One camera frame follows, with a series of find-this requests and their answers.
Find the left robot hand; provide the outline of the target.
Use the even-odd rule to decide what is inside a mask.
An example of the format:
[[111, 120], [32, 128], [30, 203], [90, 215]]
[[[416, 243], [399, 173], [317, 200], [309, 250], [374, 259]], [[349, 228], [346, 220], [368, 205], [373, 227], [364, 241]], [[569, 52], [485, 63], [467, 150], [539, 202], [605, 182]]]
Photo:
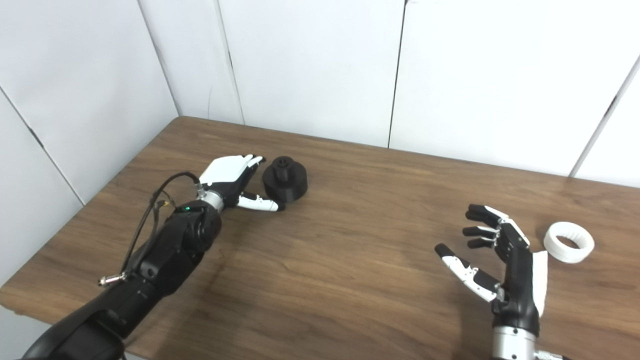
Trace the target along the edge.
[[263, 156], [229, 155], [214, 159], [199, 176], [198, 199], [219, 213], [227, 208], [246, 208], [263, 212], [283, 212], [284, 202], [263, 198], [246, 191], [254, 174], [265, 162]]

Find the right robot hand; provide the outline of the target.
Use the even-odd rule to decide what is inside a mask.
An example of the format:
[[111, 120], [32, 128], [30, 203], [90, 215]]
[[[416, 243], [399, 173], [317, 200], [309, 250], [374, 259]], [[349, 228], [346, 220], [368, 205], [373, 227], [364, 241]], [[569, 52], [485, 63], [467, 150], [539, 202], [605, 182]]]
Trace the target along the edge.
[[465, 216], [483, 223], [462, 229], [462, 234], [470, 237], [467, 246], [494, 250], [505, 264], [503, 280], [471, 265], [444, 243], [435, 246], [435, 253], [462, 284], [490, 303], [494, 327], [517, 328], [539, 337], [547, 291], [546, 251], [531, 251], [528, 237], [500, 210], [471, 203]]

